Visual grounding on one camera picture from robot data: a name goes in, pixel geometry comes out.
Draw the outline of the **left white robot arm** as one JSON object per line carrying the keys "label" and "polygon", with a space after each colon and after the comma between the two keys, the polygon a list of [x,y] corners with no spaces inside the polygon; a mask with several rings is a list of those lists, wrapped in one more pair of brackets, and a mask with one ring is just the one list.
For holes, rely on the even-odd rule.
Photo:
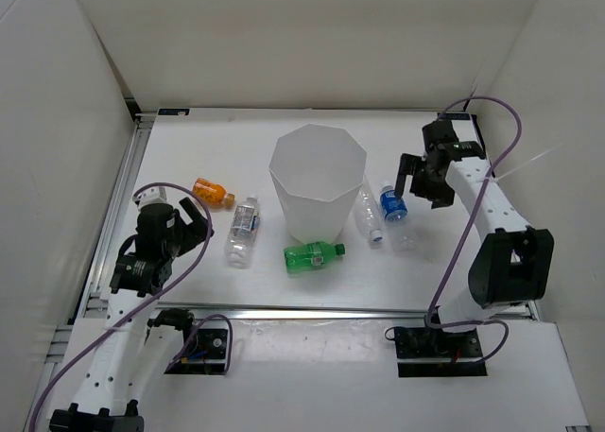
{"label": "left white robot arm", "polygon": [[162,188],[154,187],[134,201],[137,224],[118,251],[104,331],[82,351],[92,362],[70,406],[52,413],[52,431],[143,430],[139,406],[145,388],[173,354],[188,356],[197,349],[199,335],[189,312],[151,314],[171,285],[173,262],[205,248],[214,232],[190,196],[172,206]]}

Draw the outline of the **clear plastic bottle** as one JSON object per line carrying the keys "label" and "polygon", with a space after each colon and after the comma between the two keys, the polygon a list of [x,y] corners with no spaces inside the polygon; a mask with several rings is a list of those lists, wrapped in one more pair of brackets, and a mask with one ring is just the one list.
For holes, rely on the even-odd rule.
{"label": "clear plastic bottle", "polygon": [[363,177],[355,198],[353,214],[357,229],[370,244],[378,244],[383,240],[380,211],[366,176]]}

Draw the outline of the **blue label Pocari bottle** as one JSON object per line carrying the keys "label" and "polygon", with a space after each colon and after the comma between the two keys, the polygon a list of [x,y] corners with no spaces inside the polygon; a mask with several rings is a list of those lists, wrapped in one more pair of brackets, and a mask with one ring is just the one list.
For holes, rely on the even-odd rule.
{"label": "blue label Pocari bottle", "polygon": [[417,237],[408,209],[404,200],[395,195],[394,186],[389,181],[381,184],[379,203],[393,249],[397,252],[415,250]]}

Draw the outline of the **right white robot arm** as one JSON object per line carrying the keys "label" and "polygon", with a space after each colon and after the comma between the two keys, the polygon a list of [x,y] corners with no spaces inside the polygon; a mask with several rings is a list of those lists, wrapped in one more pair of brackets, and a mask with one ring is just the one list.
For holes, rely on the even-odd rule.
{"label": "right white robot arm", "polygon": [[429,200],[432,208],[449,207],[459,199],[470,218],[464,233],[477,231],[481,242],[466,287],[448,302],[429,305],[431,327],[424,344],[430,353],[445,356],[458,346],[458,333],[545,295],[554,237],[516,211],[475,138],[459,138],[452,121],[442,119],[425,125],[422,133],[423,155],[400,157],[395,196],[409,191]]}

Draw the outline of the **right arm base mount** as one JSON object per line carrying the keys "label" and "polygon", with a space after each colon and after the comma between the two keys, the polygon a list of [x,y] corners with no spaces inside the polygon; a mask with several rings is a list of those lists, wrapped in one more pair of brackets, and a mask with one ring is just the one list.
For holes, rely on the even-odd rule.
{"label": "right arm base mount", "polygon": [[399,378],[484,377],[477,331],[446,333],[442,330],[403,326],[388,328],[384,337],[395,345]]}

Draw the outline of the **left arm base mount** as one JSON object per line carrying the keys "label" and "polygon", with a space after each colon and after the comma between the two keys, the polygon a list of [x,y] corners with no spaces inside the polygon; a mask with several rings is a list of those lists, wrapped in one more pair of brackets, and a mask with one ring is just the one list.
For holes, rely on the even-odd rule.
{"label": "left arm base mount", "polygon": [[232,363],[233,324],[222,314],[196,321],[165,374],[226,375]]}

